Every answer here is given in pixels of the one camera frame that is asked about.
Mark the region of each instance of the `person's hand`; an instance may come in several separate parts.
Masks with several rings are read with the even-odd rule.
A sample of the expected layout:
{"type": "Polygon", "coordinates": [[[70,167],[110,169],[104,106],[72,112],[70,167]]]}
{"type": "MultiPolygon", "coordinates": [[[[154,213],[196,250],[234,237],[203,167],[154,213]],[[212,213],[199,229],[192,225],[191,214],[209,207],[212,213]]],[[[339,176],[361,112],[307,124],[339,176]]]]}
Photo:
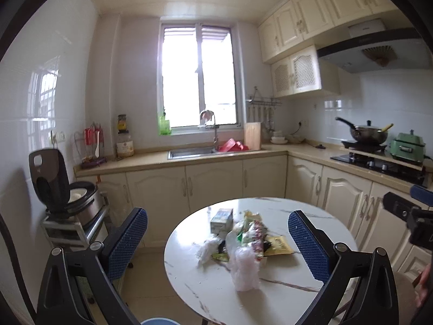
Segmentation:
{"type": "Polygon", "coordinates": [[[432,267],[432,264],[428,264],[421,274],[421,279],[419,279],[419,286],[421,288],[419,289],[419,293],[417,294],[416,299],[415,299],[416,306],[418,308],[424,304],[424,301],[426,300],[427,294],[429,292],[427,289],[427,281],[430,277],[431,267],[432,267]]]}

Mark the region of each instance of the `range hood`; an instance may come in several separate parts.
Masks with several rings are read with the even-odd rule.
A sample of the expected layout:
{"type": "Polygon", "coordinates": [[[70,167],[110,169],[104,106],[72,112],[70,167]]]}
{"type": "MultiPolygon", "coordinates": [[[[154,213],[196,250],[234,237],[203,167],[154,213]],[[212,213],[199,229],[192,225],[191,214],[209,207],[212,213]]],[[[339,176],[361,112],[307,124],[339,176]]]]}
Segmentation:
{"type": "Polygon", "coordinates": [[[432,56],[415,28],[378,31],[323,47],[317,56],[349,73],[430,69],[432,56]]]}

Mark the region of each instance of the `sink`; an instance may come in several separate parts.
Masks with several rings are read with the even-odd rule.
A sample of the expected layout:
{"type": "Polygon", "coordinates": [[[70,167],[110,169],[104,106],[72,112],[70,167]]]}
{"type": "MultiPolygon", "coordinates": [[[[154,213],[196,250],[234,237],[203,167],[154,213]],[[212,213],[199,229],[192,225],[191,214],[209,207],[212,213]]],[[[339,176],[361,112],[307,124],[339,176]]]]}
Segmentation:
{"type": "Polygon", "coordinates": [[[216,152],[213,146],[204,148],[186,148],[175,149],[168,152],[168,160],[184,159],[184,158],[198,158],[201,156],[221,155],[221,154],[237,154],[242,152],[216,152]]]}

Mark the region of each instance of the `rice cooker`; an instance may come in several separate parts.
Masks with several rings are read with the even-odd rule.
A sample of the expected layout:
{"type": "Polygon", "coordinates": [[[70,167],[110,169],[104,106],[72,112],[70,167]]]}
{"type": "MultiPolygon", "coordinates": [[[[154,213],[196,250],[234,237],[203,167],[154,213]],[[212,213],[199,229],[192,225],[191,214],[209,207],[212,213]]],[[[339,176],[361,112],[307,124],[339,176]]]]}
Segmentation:
{"type": "Polygon", "coordinates": [[[422,137],[414,135],[414,130],[410,133],[399,133],[391,144],[391,155],[409,163],[421,164],[424,161],[426,145],[422,137]]]}
{"type": "Polygon", "coordinates": [[[30,153],[29,166],[33,188],[47,207],[47,215],[58,220],[73,217],[86,227],[104,206],[98,187],[93,183],[69,183],[63,155],[58,149],[30,153]]]}

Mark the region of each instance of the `marble tabletop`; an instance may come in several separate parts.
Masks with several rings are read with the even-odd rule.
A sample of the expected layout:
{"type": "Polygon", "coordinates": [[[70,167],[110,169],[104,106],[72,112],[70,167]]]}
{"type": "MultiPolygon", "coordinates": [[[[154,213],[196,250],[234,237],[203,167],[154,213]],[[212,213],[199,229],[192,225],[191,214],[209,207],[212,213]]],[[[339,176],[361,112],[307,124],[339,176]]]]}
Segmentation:
{"type": "Polygon", "coordinates": [[[165,271],[179,297],[204,319],[219,325],[295,324],[323,283],[314,279],[287,230],[287,219],[302,210],[332,242],[356,243],[347,228],[324,210],[298,201],[278,198],[235,199],[201,209],[183,220],[167,241],[165,271]],[[209,221],[220,208],[232,208],[235,222],[246,210],[260,213],[271,234],[285,235],[295,250],[291,255],[267,258],[259,272],[260,288],[235,291],[226,263],[213,260],[198,266],[196,252],[209,237],[209,221]]]}

